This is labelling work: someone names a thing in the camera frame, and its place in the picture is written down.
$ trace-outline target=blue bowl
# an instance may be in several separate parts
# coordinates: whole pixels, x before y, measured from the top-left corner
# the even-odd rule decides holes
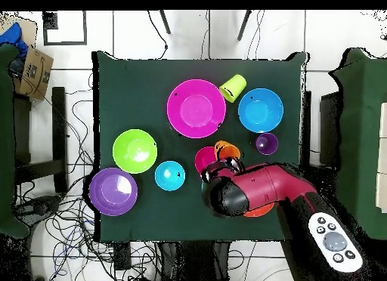
[[[159,164],[154,172],[157,185],[165,191],[175,191],[185,180],[185,171],[180,163],[165,161]]]
[[[269,132],[279,125],[283,104],[273,91],[258,88],[247,92],[238,106],[242,125],[256,133]]]

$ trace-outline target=blue cloth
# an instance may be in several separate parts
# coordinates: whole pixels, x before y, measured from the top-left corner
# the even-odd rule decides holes
[[[15,45],[20,51],[20,54],[17,57],[25,57],[27,55],[28,46],[21,39],[21,28],[18,22],[12,24],[11,28],[0,36],[0,45],[3,43]]]

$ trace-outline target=white remote control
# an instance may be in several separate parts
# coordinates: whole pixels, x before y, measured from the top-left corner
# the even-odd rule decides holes
[[[334,270],[351,273],[362,266],[359,251],[334,217],[323,212],[315,213],[308,226],[318,248]]]

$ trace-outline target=lime green bowl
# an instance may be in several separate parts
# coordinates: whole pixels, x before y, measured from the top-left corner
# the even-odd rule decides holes
[[[114,141],[114,162],[125,172],[144,172],[155,163],[156,157],[156,142],[145,131],[131,129],[121,133]]]

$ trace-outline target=orange plate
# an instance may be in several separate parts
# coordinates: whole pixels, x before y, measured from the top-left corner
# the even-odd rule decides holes
[[[270,210],[272,210],[274,204],[275,202],[269,203],[268,205],[264,205],[263,207],[257,208],[256,210],[246,212],[243,216],[249,218],[261,217],[262,215],[266,215]]]

